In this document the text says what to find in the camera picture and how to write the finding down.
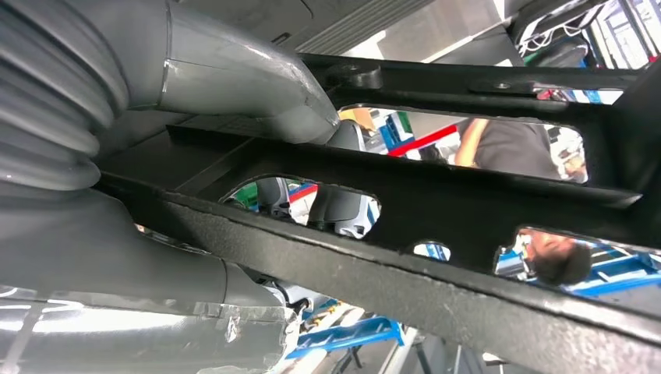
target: cutout hole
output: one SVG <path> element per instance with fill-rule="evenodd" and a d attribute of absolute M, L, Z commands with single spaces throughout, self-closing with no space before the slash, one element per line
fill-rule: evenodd
<path fill-rule="evenodd" d="M 245 184 L 224 203 L 356 239 L 380 216 L 378 200 L 366 193 L 302 178 L 262 178 Z"/>
<path fill-rule="evenodd" d="M 450 249 L 448 247 L 434 241 L 425 241 L 414 245 L 413 253 L 419 256 L 437 259 L 439 261 L 448 261 L 450 260 L 451 255 Z"/>

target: gray panel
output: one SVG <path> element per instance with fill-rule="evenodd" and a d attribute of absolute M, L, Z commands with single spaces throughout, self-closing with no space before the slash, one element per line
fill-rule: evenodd
<path fill-rule="evenodd" d="M 301 38 L 301 44 L 289 41 L 288 45 L 299 52 L 339 55 L 430 2 L 431 0 L 372 0 L 364 4 L 355 0 L 310 2 L 316 16 L 326 17 L 316 21 L 315 26 L 319 33 L 310 33 L 309 39 Z M 345 9 L 350 9 L 345 16 L 334 19 Z"/>
<path fill-rule="evenodd" d="M 378 43 L 386 60 L 422 61 L 500 22 L 484 0 L 436 0 L 386 29 Z"/>
<path fill-rule="evenodd" d="M 523 60 L 504 27 L 498 26 L 433 61 L 436 64 L 496 65 L 510 60 L 513 66 L 523 66 Z"/>
<path fill-rule="evenodd" d="M 263 41 L 273 41 L 283 34 L 296 35 L 313 22 L 313 14 L 302 0 L 181 0 L 180 3 L 249 31 Z"/>

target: blue lift stand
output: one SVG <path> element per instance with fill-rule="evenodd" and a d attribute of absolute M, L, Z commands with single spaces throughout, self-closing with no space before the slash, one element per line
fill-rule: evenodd
<path fill-rule="evenodd" d="M 390 339 L 396 340 L 399 345 L 404 344 L 399 323 L 377 316 L 359 321 L 353 326 L 336 326 L 315 333 L 305 333 L 299 337 L 298 347 L 287 359 L 301 358 L 316 349 L 330 352 Z"/>
<path fill-rule="evenodd" d="M 592 267 L 590 275 L 582 283 L 568 288 L 575 295 L 596 298 L 614 292 L 661 284 L 661 258 L 639 253 L 619 257 Z"/>

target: gray duct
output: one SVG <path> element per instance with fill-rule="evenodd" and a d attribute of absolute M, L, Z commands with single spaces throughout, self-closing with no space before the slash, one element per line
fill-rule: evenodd
<path fill-rule="evenodd" d="M 6 0 L 0 35 L 7 182 L 92 186 L 93 134 L 126 108 L 248 115 L 293 143 L 325 143 L 338 125 L 297 58 L 175 3 Z"/>
<path fill-rule="evenodd" d="M 34 304 L 32 312 L 20 318 L 33 318 L 35 329 L 38 311 L 57 310 L 44 305 L 58 292 L 86 309 L 114 300 L 111 309 L 188 313 L 193 335 L 178 335 L 182 344 L 210 331 L 204 349 L 173 343 L 173 355 L 132 358 L 136 367 L 122 361 L 127 351 L 76 369 L 85 356 L 80 349 L 122 346 L 113 340 L 119 335 L 70 333 L 67 339 L 79 339 L 72 345 L 77 350 L 64 354 L 49 340 L 54 335 L 18 329 L 0 344 L 8 352 L 0 372 L 15 372 L 17 365 L 27 372 L 268 369 L 284 354 L 289 309 L 230 264 L 145 239 L 121 203 L 88 189 L 99 179 L 90 161 L 99 151 L 96 135 L 112 131 L 127 108 L 248 115 L 294 143 L 325 143 L 338 125 L 332 104 L 299 60 L 175 3 L 0 1 L 0 287 L 15 286 L 0 294 L 32 290 L 29 298 L 21 294 Z M 244 305 L 232 309 L 223 302 Z M 0 297 L 5 311 L 14 303 Z M 270 319 L 261 319 L 264 312 Z M 267 323 L 244 324 L 233 334 L 239 320 L 249 323 L 251 316 Z M 145 333 L 130 341 L 160 347 L 158 331 L 140 340 Z M 216 339 L 234 345 L 219 355 Z"/>

